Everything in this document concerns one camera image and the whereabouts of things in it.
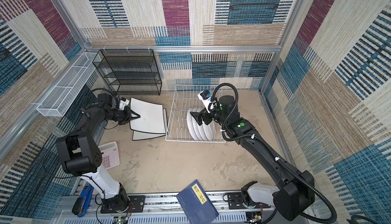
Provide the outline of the white square plate black rim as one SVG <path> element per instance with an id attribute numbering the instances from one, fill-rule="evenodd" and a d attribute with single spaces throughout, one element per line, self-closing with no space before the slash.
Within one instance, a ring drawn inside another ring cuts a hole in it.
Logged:
<path id="1" fill-rule="evenodd" d="M 166 109 L 163 109 L 163 116 L 164 116 L 164 125 L 165 125 L 165 133 L 146 133 L 146 132 L 138 132 L 134 131 L 132 140 L 133 141 L 141 141 L 141 140 L 148 140 L 148 139 L 154 139 L 154 138 L 159 138 L 163 137 L 167 134 L 167 129 L 168 129 L 168 120 L 167 120 L 167 111 Z"/>

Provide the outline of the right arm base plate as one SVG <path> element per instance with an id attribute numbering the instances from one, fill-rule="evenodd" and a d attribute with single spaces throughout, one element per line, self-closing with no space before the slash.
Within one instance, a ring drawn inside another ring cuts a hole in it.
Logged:
<path id="1" fill-rule="evenodd" d="M 223 200 L 228 203 L 229 209 L 260 209 L 271 208 L 271 205 L 262 202 L 254 202 L 247 193 L 226 192 Z"/>

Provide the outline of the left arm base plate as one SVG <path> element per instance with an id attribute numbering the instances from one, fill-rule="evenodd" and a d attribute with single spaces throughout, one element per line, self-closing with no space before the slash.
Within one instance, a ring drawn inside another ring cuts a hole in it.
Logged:
<path id="1" fill-rule="evenodd" d="M 146 196 L 128 196 L 128 200 L 124 203 L 111 203 L 103 204 L 100 210 L 101 214 L 130 214 L 132 213 L 141 213 L 144 209 L 144 202 Z"/>

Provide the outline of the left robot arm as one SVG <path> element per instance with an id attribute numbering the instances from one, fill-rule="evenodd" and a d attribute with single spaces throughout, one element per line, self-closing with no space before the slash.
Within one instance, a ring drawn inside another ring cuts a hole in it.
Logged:
<path id="1" fill-rule="evenodd" d="M 82 118 L 76 128 L 56 141 L 59 163 L 63 171 L 85 180 L 101 196 L 104 208 L 124 212 L 130 200 L 123 185 L 114 180 L 102 165 L 102 152 L 94 141 L 94 134 L 104 121 L 119 125 L 139 119 L 130 108 L 130 102 L 118 98 L 108 89 L 101 88 L 97 102 L 82 109 Z"/>

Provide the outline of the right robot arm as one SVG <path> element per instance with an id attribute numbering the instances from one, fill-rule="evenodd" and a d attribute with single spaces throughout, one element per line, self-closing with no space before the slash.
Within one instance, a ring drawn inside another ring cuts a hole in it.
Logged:
<path id="1" fill-rule="evenodd" d="M 208 90 L 198 94 L 204 104 L 200 112 L 191 116 L 198 125 L 218 123 L 222 137 L 227 142 L 236 142 L 247 150 L 267 171 L 275 183 L 272 188 L 262 187 L 252 181 L 241 189 L 241 201 L 246 208 L 259 208 L 261 204 L 275 207 L 282 217 L 292 221 L 299 215 L 310 219 L 305 210 L 314 203 L 314 178 L 301 172 L 283 159 L 265 140 L 256 128 L 238 112 L 238 96 L 213 97 Z"/>

